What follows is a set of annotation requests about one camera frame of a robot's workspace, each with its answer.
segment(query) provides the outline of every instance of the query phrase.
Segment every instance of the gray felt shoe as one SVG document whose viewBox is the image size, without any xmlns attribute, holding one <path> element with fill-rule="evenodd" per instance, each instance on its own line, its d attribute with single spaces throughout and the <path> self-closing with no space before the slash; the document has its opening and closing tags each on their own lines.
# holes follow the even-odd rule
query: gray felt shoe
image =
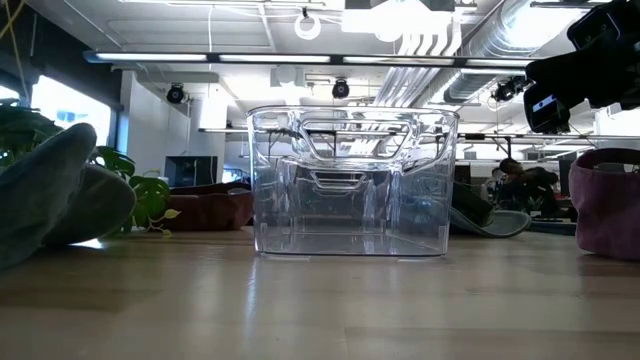
<svg viewBox="0 0 640 360">
<path fill-rule="evenodd" d="M 43 244 L 63 246 L 106 235 L 124 223 L 135 203 L 136 195 L 126 181 L 109 170 L 86 164 L 80 189 Z"/>
<path fill-rule="evenodd" d="M 40 247 L 78 190 L 95 144 L 93 127 L 77 124 L 0 174 L 0 269 Z"/>
</svg>

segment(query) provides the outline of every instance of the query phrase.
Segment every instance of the plastic bin handle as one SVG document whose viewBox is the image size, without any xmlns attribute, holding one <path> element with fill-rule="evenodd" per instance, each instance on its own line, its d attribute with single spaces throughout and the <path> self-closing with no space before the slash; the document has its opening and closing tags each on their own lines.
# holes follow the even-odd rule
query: plastic bin handle
<svg viewBox="0 0 640 360">
<path fill-rule="evenodd" d="M 314 187 L 313 192 L 322 196 L 322 197 L 347 197 L 352 194 L 351 190 L 342 190 L 342 189 L 320 189 L 318 187 Z"/>
<path fill-rule="evenodd" d="M 328 178 L 322 175 L 327 174 L 341 174 L 341 175 L 354 175 L 353 179 L 339 179 Z M 337 172 L 337 171 L 312 171 L 311 177 L 315 181 L 316 186 L 319 189 L 330 190 L 356 190 L 360 187 L 362 182 L 367 178 L 367 175 L 362 172 Z"/>
<path fill-rule="evenodd" d="M 312 130 L 308 128 L 309 124 L 379 124 L 379 125 L 400 125 L 406 126 L 407 131 L 377 131 L 377 130 Z M 352 120 L 352 119 L 305 119 L 300 123 L 300 127 L 298 128 L 300 135 L 309 145 L 309 150 L 313 157 L 322 161 L 333 161 L 333 162 L 347 162 L 353 161 L 354 159 L 358 159 L 360 162 L 380 162 L 380 161 L 391 161 L 395 160 L 400 154 L 400 150 L 404 147 L 405 143 L 414 138 L 414 135 L 409 129 L 411 129 L 411 122 L 407 120 Z M 398 145 L 397 150 L 391 156 L 361 156 L 361 155 L 349 155 L 349 156 L 334 156 L 334 157 L 325 157 L 318 153 L 314 142 L 311 139 L 311 133 L 313 132 L 326 132 L 331 133 L 334 137 L 340 134 L 348 134 L 354 136 L 364 136 L 364 137 L 384 137 L 389 136 L 392 133 L 397 133 L 399 136 L 403 136 L 402 141 Z"/>
</svg>

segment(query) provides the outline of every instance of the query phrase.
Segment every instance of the clear plastic bin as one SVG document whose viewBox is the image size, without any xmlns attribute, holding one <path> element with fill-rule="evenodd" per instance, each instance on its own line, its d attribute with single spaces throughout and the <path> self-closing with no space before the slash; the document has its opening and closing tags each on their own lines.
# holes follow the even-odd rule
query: clear plastic bin
<svg viewBox="0 0 640 360">
<path fill-rule="evenodd" d="M 446 253 L 455 113 L 281 106 L 248 116 L 259 252 Z"/>
</svg>

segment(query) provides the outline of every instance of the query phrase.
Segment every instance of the person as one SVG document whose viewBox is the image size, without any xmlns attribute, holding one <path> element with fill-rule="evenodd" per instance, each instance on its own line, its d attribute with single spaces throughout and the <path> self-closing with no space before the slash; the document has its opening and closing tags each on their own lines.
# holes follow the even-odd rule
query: person
<svg viewBox="0 0 640 360">
<path fill-rule="evenodd" d="M 491 177 L 482 185 L 480 196 L 483 200 L 494 203 L 498 197 L 500 186 L 502 186 L 503 173 L 500 168 L 491 170 Z"/>
<path fill-rule="evenodd" d="M 499 168 L 506 174 L 498 195 L 502 208 L 540 210 L 544 217 L 557 217 L 563 213 L 552 188 L 559 180 L 558 175 L 539 166 L 525 170 L 512 158 L 502 160 Z"/>
</svg>

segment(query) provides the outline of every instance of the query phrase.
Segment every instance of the wooden table surface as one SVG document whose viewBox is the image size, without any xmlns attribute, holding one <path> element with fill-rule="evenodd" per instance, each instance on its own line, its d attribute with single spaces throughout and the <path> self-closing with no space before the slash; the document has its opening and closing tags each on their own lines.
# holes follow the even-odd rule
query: wooden table surface
<svg viewBox="0 0 640 360">
<path fill-rule="evenodd" d="M 640 265 L 570 237 L 420 261 L 265 258 L 244 231 L 101 246 L 0 272 L 0 359 L 640 359 Z"/>
</svg>

